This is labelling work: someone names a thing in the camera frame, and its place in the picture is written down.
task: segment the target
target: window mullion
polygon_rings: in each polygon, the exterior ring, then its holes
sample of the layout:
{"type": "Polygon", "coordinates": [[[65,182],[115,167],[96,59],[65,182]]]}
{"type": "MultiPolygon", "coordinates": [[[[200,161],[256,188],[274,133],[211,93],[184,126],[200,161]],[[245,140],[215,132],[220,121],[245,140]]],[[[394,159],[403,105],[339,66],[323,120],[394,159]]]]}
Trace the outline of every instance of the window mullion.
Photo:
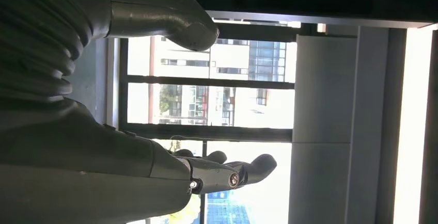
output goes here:
{"type": "Polygon", "coordinates": [[[263,89],[294,89],[294,83],[270,82],[270,81],[244,81],[236,79],[216,78],[188,78],[188,77],[163,77],[163,76],[140,76],[127,75],[125,83],[149,83],[166,85],[189,85],[189,86],[219,86],[219,87],[245,87],[263,89]]]}

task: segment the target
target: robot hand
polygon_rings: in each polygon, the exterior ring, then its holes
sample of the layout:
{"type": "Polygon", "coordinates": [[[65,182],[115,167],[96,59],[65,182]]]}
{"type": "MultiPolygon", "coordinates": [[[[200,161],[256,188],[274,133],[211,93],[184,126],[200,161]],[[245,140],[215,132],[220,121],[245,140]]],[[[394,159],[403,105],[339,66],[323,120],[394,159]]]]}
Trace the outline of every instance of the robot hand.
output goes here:
{"type": "Polygon", "coordinates": [[[230,162],[225,153],[216,151],[207,157],[194,157],[189,150],[180,150],[174,156],[183,162],[190,171],[189,192],[206,194],[240,188],[265,179],[277,166],[275,159],[262,154],[253,162],[230,162]]]}

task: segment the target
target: building window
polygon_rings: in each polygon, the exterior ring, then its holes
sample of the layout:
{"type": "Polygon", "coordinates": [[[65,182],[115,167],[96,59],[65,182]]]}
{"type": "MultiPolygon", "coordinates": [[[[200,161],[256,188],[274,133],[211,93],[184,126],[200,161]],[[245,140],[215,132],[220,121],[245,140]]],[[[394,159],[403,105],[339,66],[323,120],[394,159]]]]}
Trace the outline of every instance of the building window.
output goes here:
{"type": "Polygon", "coordinates": [[[208,67],[209,62],[206,60],[161,59],[161,65],[208,67]]]}
{"type": "Polygon", "coordinates": [[[217,68],[218,73],[230,73],[230,74],[248,74],[247,68],[217,68]]]}
{"type": "Polygon", "coordinates": [[[266,95],[267,94],[268,94],[268,90],[257,89],[256,102],[258,105],[266,105],[266,95]]]}
{"type": "Polygon", "coordinates": [[[285,81],[286,44],[284,42],[250,41],[250,80],[285,81]]]}
{"type": "Polygon", "coordinates": [[[161,59],[161,65],[177,65],[178,60],[174,59],[161,59]]]}
{"type": "Polygon", "coordinates": [[[206,60],[186,60],[185,65],[192,66],[192,67],[208,67],[208,61],[206,61],[206,60]]]}
{"type": "Polygon", "coordinates": [[[247,40],[238,40],[238,39],[217,39],[217,44],[232,44],[232,45],[246,45],[248,46],[247,40]]]}

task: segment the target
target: humanoid robot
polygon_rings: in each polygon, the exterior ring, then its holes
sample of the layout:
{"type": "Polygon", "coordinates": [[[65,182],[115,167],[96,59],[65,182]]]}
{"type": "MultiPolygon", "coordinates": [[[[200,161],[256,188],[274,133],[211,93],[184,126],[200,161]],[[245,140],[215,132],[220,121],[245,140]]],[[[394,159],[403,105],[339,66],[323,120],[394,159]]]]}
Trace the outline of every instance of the humanoid robot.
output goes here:
{"type": "Polygon", "coordinates": [[[266,178],[270,155],[223,164],[169,154],[95,122],[62,77],[92,39],[163,35],[190,50],[218,36],[195,0],[0,0],[0,223],[122,224],[173,213],[191,194],[266,178]]]}

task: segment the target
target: screw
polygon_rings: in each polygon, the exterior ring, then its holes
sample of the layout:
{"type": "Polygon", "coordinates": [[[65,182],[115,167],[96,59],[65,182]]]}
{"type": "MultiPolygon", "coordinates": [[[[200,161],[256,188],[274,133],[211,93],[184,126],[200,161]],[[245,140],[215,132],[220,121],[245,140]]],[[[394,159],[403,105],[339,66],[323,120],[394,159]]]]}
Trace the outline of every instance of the screw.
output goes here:
{"type": "Polygon", "coordinates": [[[198,187],[198,183],[196,181],[191,181],[189,188],[190,189],[196,189],[198,187]]]}
{"type": "Polygon", "coordinates": [[[236,188],[239,185],[239,175],[237,173],[231,174],[229,184],[231,188],[236,188]]]}

